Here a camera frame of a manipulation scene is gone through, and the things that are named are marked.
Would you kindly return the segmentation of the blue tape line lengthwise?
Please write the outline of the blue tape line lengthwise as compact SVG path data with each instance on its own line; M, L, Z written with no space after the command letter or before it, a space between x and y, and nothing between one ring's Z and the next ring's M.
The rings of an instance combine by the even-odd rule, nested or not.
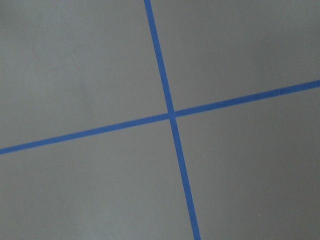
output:
M175 152L178 161L179 172L181 176L182 186L184 190L185 201L187 205L189 221L192 229L193 238L195 240L201 239L200 229L197 220L197 214L192 196L192 190L190 186L188 171L185 162L185 156L183 152L182 142L180 138L177 119L175 116L175 109L172 100L170 85L167 77L166 67L163 59L161 44L158 36L156 21L153 13L152 3L149 0L144 1L144 7L149 24L150 34L152 38L154 53L157 61L158 71L161 79L165 104L167 108L168 119L170 123L171 133L173 137Z

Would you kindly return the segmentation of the blue tape line crosswise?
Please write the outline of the blue tape line crosswise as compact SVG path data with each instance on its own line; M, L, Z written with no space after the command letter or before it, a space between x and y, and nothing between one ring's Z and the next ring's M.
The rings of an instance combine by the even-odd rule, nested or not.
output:
M305 83L292 85L292 86L288 86L288 87L278 88L278 89L269 90L269 91L265 91L265 92L255 93L255 94L251 94L251 95L236 97L236 98L232 98L232 99L227 99L227 100L223 100L223 101L218 101L218 102L214 102L214 103L209 103L209 104L205 104L205 105L199 105L199 106L195 106L195 107L191 107L191 108L178 110L178 111L174 112L174 116L175 117L184 117L184 116L198 114L198 113L202 113L202 112L222 109L222 108L231 107L231 106L235 106L235 105L240 105L240 104L255 102L255 101L259 101L259 100L263 100L263 99L274 98L274 97L278 97L278 96L282 96L282 95L288 95L288 94L292 94L292 93L296 93L296 92L315 89L315 88L318 88L319 86L320 86L320 81L314 80L314 81L305 82ZM104 134L107 132L113 132L113 131L118 131L118 130L127 129L127 128L131 128L131 127L160 122L160 121L168 120L169 118L170 118L170 115L168 113L143 117L143 118L125 121L125 122L121 122L121 123L116 123L116 124L112 124L112 125L102 126L102 127L98 127L98 128L89 129L89 130L79 131L79 132L75 132L75 133L70 133L70 134L65 134L65 135L60 135L60 136L56 136L56 137L51 137L51 138L46 138L46 139L42 139L42 140L37 140L37 141L28 142L28 143L5 147L0 150L0 154L5 155L5 154L9 154L9 153L27 150L27 149L38 148L38 147L52 145L52 144L56 144L56 143L67 142L67 141L71 141L71 140L75 140L75 139Z

